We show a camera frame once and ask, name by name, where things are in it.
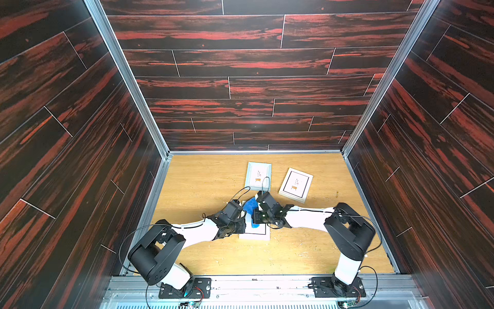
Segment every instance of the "wooden floor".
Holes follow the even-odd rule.
[[[271,194],[280,204],[325,208],[345,202],[368,216],[340,154],[175,155],[166,175],[153,223],[201,220],[221,210],[244,187],[247,163],[272,164]],[[305,204],[278,195],[288,168],[314,176]],[[248,192],[243,200],[254,196]],[[379,244],[376,236],[371,248]],[[332,273],[340,251],[328,233],[307,228],[271,230],[271,240],[241,240],[238,235],[185,248],[177,262],[194,274],[316,274]],[[371,253],[363,265],[378,273],[393,268],[383,248]]]

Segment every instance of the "dark wood panel wall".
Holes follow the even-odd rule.
[[[290,150],[343,147],[421,3],[102,4],[171,150]]]
[[[494,308],[492,2],[442,0],[349,155],[435,308]]]
[[[96,308],[161,158],[82,0],[0,7],[0,307]]]

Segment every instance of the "robotic arm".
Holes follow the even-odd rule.
[[[259,209],[254,210],[253,223],[267,223],[277,228],[306,227],[327,231],[341,251],[338,266],[325,287],[337,296],[344,296],[355,286],[355,280],[365,253],[375,235],[375,229],[350,206],[338,203],[325,209],[285,205],[269,192],[259,191],[256,196]],[[128,259],[149,285],[169,284],[184,295],[192,289],[192,274],[175,261],[183,248],[202,241],[212,241],[245,232],[245,216],[238,200],[230,201],[220,212],[183,225],[160,220],[129,251]],[[164,244],[163,249],[156,242]]]

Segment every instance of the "picture frame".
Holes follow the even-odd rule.
[[[312,178],[313,176],[310,174],[289,168],[278,194],[305,203]]]
[[[249,162],[245,186],[249,186],[251,190],[255,191],[270,191],[271,163]]]

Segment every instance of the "blue cloth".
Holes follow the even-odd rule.
[[[244,210],[250,215],[251,218],[254,215],[254,209],[258,207],[259,205],[257,204],[254,197],[244,203]],[[252,228],[259,227],[259,225],[254,224],[252,220],[250,220],[250,224],[252,224]]]

